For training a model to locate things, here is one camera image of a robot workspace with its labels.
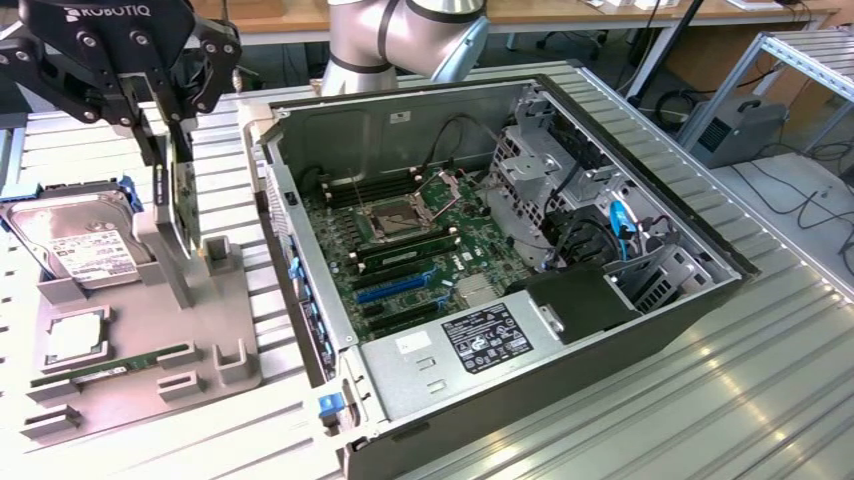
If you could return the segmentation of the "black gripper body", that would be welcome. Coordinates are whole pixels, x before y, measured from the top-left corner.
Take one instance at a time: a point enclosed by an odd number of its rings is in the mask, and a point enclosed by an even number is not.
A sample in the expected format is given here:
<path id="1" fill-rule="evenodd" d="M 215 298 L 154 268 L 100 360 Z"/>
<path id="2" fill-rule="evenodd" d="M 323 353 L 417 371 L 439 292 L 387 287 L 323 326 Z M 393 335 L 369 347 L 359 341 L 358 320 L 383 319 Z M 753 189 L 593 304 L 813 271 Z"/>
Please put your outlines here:
<path id="1" fill-rule="evenodd" d="M 172 66 L 196 26 L 187 1 L 22 1 L 19 20 L 35 38 L 80 64 L 91 50 L 82 36 L 91 34 L 120 73 L 143 69 L 146 46 L 162 65 Z M 132 38 L 134 33 L 144 34 L 147 45 Z"/>

